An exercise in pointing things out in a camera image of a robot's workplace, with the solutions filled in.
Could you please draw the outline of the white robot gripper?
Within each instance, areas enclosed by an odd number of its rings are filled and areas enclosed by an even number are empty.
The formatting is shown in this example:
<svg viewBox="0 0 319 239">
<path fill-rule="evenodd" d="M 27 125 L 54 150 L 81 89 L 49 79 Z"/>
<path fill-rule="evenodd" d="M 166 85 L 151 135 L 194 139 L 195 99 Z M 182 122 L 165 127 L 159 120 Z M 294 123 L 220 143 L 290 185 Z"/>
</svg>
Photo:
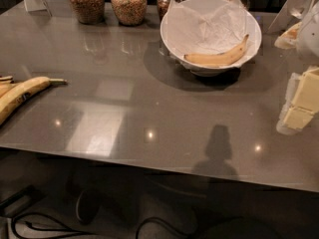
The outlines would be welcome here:
<svg viewBox="0 0 319 239">
<path fill-rule="evenodd" d="M 295 49 L 308 64 L 319 64 L 319 1 L 298 22 L 280 35 L 274 46 Z M 303 74 L 293 73 L 288 81 L 285 104 L 276 129 L 286 135 L 300 132 L 319 113 L 319 67 L 310 66 Z"/>
</svg>

